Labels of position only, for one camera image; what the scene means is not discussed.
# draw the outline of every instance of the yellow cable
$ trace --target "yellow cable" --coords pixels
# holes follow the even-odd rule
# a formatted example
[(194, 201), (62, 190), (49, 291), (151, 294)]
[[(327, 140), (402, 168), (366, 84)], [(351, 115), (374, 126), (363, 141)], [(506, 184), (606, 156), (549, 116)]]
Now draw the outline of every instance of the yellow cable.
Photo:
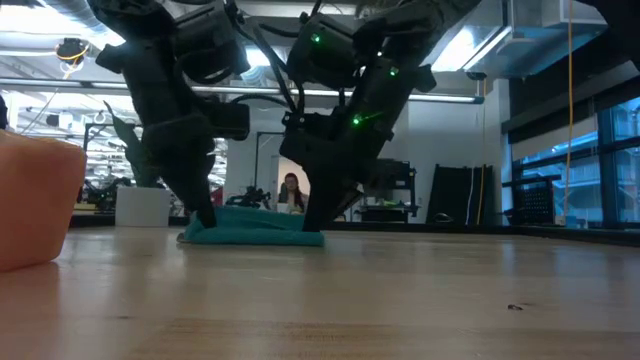
[(567, 148), (567, 173), (564, 184), (564, 224), (569, 215), (569, 183), (571, 182), (571, 143), (573, 140), (573, 1), (569, 1), (569, 146)]
[[(486, 100), (487, 98), (487, 79), (484, 79), (484, 91), (483, 96)], [(482, 105), (482, 111), (486, 110), (485, 105)], [(480, 202), (478, 204), (478, 217), (476, 219), (476, 225), (480, 225), (480, 214), (482, 213), (482, 198), (484, 197), (484, 168), (485, 168), (485, 143), (486, 143), (486, 113), (482, 114), (482, 179), (480, 180)]]
[[(78, 58), (76, 58), (76, 59), (74, 59), (74, 60), (73, 60), (73, 65), (71, 65), (71, 68), (72, 68), (72, 69), (75, 69), (75, 68), (76, 68), (76, 66), (77, 66), (77, 65), (76, 65), (77, 63), (78, 63)], [(64, 74), (64, 77), (63, 77), (62, 79), (63, 79), (63, 80), (67, 80), (67, 79), (71, 76), (71, 74), (73, 74), (73, 70), (67, 71), (67, 72)]]

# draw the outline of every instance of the long hair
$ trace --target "long hair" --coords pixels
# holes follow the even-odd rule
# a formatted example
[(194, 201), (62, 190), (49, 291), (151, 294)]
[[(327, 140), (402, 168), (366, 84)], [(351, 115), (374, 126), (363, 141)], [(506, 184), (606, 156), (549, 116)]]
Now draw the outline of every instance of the long hair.
[(0, 95), (0, 129), (4, 130), (9, 125), (9, 119), (7, 119), (7, 106), (4, 103), (2, 95)]
[[(296, 187), (296, 190), (294, 191), (294, 203), (296, 204), (296, 206), (299, 206), (300, 209), (302, 209), (302, 211), (304, 211), (304, 201), (302, 201), (302, 191), (300, 191), (300, 181), (298, 181), (298, 176), (294, 173), (289, 173), (287, 174), (287, 176), (284, 177), (285, 181), (287, 179), (295, 179), (296, 183), (298, 183), (298, 187)], [(280, 198), (278, 199), (278, 202), (281, 204), (284, 204), (286, 202), (289, 201), (288, 198), (288, 192), (289, 190), (287, 189), (287, 187), (285, 186), (285, 184), (282, 184), (282, 187), (280, 189)]]

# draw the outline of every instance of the teal cloth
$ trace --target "teal cloth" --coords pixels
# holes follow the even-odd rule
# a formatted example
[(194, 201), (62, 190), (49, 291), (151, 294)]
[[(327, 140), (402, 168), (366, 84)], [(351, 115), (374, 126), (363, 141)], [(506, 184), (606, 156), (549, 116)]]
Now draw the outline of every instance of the teal cloth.
[(203, 245), (324, 246), (322, 233), (302, 231), (304, 216), (271, 211), (217, 207), (218, 226), (206, 229), (197, 216), (184, 233), (184, 242)]

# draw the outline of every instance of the orange sponge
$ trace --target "orange sponge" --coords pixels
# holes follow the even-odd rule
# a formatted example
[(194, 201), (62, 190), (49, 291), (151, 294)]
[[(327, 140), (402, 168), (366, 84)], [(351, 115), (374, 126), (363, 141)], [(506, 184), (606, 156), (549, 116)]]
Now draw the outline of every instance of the orange sponge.
[(0, 271), (60, 255), (85, 166), (80, 147), (0, 130)]

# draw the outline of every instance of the wooden table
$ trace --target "wooden table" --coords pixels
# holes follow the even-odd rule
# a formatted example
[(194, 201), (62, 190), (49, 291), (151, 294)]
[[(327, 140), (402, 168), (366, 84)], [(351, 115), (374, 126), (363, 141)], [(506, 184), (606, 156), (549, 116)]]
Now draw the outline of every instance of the wooden table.
[(205, 247), (177, 234), (74, 230), (56, 262), (0, 274), (0, 358), (640, 359), (637, 249), (386, 233)]

